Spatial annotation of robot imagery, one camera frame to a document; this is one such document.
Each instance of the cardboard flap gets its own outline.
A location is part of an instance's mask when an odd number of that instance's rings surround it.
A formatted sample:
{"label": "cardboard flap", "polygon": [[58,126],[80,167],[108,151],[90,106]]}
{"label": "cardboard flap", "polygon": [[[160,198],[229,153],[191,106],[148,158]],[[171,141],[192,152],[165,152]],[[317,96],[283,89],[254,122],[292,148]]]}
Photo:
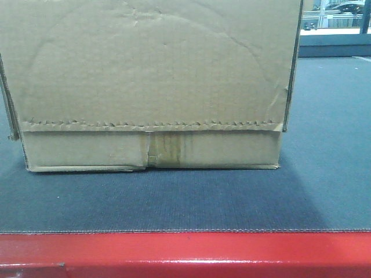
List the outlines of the cardboard flap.
{"label": "cardboard flap", "polygon": [[8,116],[10,135],[9,139],[18,140],[19,139],[19,126],[16,116],[16,111],[14,109],[13,100],[10,96],[8,85],[6,84],[6,77],[4,73],[4,68],[2,64],[1,54],[0,54],[0,91],[4,99],[5,110]]}

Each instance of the floor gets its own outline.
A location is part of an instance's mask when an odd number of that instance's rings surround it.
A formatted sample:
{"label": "floor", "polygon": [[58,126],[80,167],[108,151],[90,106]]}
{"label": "floor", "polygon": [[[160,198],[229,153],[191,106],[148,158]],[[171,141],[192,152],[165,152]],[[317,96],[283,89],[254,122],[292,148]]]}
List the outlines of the floor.
{"label": "floor", "polygon": [[32,174],[0,105],[0,233],[371,231],[370,77],[299,60],[277,171]]}

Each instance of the box side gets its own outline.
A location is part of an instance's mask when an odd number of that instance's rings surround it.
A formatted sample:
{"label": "box side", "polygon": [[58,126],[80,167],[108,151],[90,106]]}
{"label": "box side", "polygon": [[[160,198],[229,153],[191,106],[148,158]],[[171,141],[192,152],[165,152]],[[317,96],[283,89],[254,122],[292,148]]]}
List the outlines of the box side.
{"label": "box side", "polygon": [[293,58],[292,58],[290,83],[289,83],[289,87],[288,87],[288,99],[287,99],[287,102],[286,102],[285,119],[283,120],[283,132],[287,132],[288,124],[289,124],[290,108],[291,108],[292,95],[293,95],[293,91],[294,91],[295,74],[296,74],[296,64],[297,64],[297,59],[299,57],[300,31],[301,31],[301,21],[303,19],[303,12],[304,12],[304,0],[301,0],[299,20],[298,20],[296,40],[295,40],[294,55],[293,55]]}
{"label": "box side", "polygon": [[26,132],[30,171],[277,169],[281,132]]}

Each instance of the gray carpet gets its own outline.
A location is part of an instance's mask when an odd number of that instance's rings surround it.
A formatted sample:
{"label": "gray carpet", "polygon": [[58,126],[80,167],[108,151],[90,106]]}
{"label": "gray carpet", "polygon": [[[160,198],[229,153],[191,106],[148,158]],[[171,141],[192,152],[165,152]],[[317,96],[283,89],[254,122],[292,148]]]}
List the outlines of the gray carpet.
{"label": "gray carpet", "polygon": [[277,171],[32,174],[0,105],[0,233],[371,231],[370,76],[300,59]]}

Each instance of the red table edge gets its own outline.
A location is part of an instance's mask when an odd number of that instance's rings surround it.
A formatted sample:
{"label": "red table edge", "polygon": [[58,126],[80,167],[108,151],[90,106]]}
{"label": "red table edge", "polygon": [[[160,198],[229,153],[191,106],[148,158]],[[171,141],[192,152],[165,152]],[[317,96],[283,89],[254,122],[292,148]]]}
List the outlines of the red table edge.
{"label": "red table edge", "polygon": [[278,269],[301,269],[306,273],[313,270],[313,277],[316,271],[321,271],[317,274],[322,275],[323,271],[335,273],[338,269],[357,273],[355,277],[371,277],[371,233],[0,235],[1,278],[7,277],[2,273],[11,269],[63,268],[72,271],[68,277],[75,277],[73,271],[78,273],[82,269],[95,269],[96,273],[97,269],[109,272],[126,268],[133,274],[134,269],[139,271],[151,266],[156,266],[160,272],[184,266],[189,271],[230,266],[234,271],[271,271],[272,277],[283,277],[277,276]]}

